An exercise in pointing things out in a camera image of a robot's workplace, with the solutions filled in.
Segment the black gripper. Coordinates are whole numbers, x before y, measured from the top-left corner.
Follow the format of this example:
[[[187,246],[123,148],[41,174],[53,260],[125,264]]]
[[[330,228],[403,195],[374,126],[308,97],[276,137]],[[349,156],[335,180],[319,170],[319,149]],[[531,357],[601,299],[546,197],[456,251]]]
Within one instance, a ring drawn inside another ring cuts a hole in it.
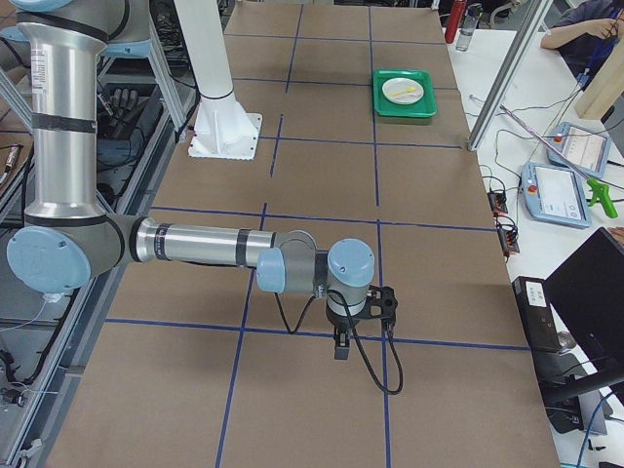
[[[326,316],[329,322],[334,326],[334,358],[336,360],[347,360],[350,352],[350,333],[359,325],[360,322],[368,320],[369,317],[364,313],[356,314],[348,319],[347,316],[339,315],[333,311],[327,311]]]

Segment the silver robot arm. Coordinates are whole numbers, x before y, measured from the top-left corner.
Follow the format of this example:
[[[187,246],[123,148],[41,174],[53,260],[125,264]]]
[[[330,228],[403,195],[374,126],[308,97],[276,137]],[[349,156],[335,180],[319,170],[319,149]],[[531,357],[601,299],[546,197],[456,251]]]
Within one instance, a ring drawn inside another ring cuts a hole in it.
[[[347,357],[371,317],[374,256],[361,240],[320,250],[303,231],[158,223],[97,201],[97,63],[108,46],[150,37],[145,1],[19,1],[30,46],[35,196],[10,240],[12,271],[41,293],[80,288],[130,262],[248,267],[260,289],[324,298],[334,355]]]

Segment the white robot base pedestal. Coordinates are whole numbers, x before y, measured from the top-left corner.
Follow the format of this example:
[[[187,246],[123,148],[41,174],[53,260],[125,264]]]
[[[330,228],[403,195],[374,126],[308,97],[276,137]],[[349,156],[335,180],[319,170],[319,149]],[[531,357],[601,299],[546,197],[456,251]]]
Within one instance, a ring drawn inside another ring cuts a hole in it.
[[[236,99],[215,1],[175,2],[200,102],[188,154],[193,158],[254,158],[262,116]]]

